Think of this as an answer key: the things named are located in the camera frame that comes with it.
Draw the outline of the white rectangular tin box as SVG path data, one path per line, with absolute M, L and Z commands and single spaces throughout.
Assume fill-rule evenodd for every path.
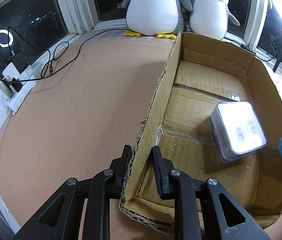
M 267 138 L 249 102 L 218 102 L 210 115 L 219 156 L 225 163 L 254 154 Z

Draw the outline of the large penguin plush toy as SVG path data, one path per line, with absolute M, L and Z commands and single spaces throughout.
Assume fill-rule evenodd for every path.
M 176 39 L 184 29 L 185 11 L 191 12 L 191 0 L 124 0 L 129 37 L 155 36 Z

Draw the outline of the small penguin plush toy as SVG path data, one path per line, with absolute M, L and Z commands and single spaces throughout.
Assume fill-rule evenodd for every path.
M 190 29 L 196 34 L 217 40 L 225 37 L 228 22 L 240 26 L 238 19 L 229 11 L 229 0 L 191 0 Z

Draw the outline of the white power strip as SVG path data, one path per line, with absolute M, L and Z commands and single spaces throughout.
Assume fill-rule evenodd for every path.
M 22 87 L 19 92 L 16 92 L 8 104 L 8 107 L 13 115 L 19 110 L 20 106 L 24 102 L 26 96 L 37 84 L 37 81 L 28 81 L 28 79 L 34 79 L 34 68 L 28 66 L 17 78 L 18 80 L 27 80 L 27 82 L 21 82 Z

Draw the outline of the brown cardboard box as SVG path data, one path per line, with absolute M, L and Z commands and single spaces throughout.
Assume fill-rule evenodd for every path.
M 266 135 L 251 157 L 223 163 L 209 116 L 218 102 L 249 102 Z M 161 77 L 124 184 L 121 211 L 154 229 L 172 232 L 174 203 L 160 200 L 149 153 L 189 176 L 216 178 L 275 238 L 282 237 L 282 102 L 266 67 L 236 45 L 192 33 L 178 35 Z

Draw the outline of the white power adapter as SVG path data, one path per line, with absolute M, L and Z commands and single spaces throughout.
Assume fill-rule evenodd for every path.
M 14 63 L 10 62 L 2 72 L 3 76 L 7 79 L 17 79 L 20 75 Z

